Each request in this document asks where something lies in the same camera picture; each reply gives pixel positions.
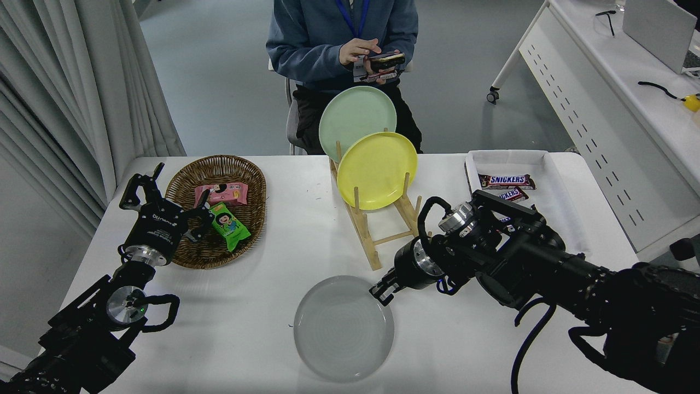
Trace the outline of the person's left hand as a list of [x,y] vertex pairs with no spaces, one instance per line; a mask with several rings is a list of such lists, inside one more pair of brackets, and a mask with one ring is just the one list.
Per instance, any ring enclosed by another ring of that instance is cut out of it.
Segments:
[[405,62],[405,58],[399,56],[399,53],[395,56],[371,58],[369,65],[372,72],[367,71],[358,81],[361,83],[374,83],[377,80],[396,78],[402,72],[399,66],[405,64]]

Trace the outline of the person's right hand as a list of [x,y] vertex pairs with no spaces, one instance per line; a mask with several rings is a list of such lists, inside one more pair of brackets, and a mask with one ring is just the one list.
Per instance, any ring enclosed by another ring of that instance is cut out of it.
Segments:
[[381,52],[382,49],[378,46],[377,38],[372,40],[352,38],[352,40],[340,46],[339,62],[343,66],[348,66],[358,61],[360,56]]

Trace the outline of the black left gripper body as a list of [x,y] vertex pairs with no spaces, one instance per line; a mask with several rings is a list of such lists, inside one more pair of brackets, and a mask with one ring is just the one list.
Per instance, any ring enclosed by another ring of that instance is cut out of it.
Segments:
[[170,200],[144,204],[126,239],[126,250],[148,247],[162,255],[173,255],[188,229],[184,209]]

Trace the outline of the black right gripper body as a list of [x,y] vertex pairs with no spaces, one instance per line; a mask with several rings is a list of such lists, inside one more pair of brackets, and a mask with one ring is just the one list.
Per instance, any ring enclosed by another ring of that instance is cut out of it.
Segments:
[[421,240],[412,240],[396,252],[394,272],[400,287],[424,289],[439,280],[439,266],[428,257]]

